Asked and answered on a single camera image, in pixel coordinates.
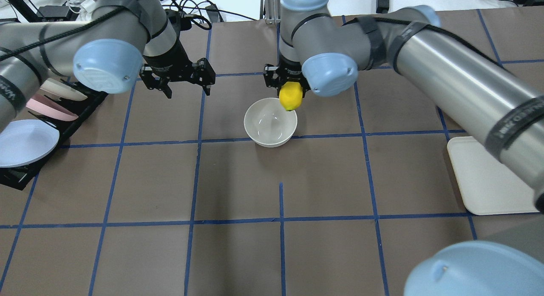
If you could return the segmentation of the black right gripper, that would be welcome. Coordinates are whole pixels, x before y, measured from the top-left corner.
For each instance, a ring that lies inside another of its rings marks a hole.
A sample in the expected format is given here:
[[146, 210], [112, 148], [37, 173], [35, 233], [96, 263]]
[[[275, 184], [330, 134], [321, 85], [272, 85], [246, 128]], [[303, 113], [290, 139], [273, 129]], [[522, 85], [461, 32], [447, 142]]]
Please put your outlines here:
[[277, 92], [280, 92], [287, 82], [299, 83], [303, 92], [311, 90], [302, 73], [302, 66], [298, 62], [280, 62], [278, 65], [266, 64], [263, 68], [263, 76], [266, 87], [274, 88]]

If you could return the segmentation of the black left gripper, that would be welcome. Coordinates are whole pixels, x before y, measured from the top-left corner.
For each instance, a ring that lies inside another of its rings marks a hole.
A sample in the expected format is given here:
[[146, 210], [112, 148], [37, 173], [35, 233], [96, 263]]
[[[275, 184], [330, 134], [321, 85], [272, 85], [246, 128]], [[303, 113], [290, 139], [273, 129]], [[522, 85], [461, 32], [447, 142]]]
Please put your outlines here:
[[176, 41], [167, 52], [158, 56], [144, 56], [145, 64], [140, 69], [140, 79], [148, 89], [159, 89], [169, 99], [172, 91], [169, 82], [189, 82], [203, 87], [210, 96], [216, 82], [216, 73], [208, 59], [191, 61], [180, 41]]

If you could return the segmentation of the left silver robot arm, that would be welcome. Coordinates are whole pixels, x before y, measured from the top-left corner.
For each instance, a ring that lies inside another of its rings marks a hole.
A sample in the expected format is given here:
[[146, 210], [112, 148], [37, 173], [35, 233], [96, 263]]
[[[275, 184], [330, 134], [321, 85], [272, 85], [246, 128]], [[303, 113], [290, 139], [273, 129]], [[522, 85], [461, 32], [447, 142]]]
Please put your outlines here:
[[206, 58], [189, 59], [160, 0], [97, 0], [91, 21], [1, 23], [1, 129], [51, 77], [74, 77], [97, 92], [124, 93], [142, 68], [149, 89], [168, 97], [170, 82], [210, 94], [216, 73]]

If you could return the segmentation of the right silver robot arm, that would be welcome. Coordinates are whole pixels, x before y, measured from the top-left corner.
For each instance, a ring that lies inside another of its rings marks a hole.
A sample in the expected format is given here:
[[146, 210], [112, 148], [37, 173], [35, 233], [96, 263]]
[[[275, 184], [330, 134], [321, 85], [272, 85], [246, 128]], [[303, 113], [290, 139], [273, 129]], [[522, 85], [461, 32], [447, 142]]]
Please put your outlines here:
[[246, 223], [256, 263], [238, 296], [400, 296], [416, 265], [457, 242], [519, 234], [543, 253], [543, 216], [468, 214], [444, 129], [462, 137], [392, 69], [361, 72], [329, 100], [311, 97], [308, 124], [359, 127], [352, 137], [306, 137], [279, 148], [246, 144], [252, 170], [275, 205]]

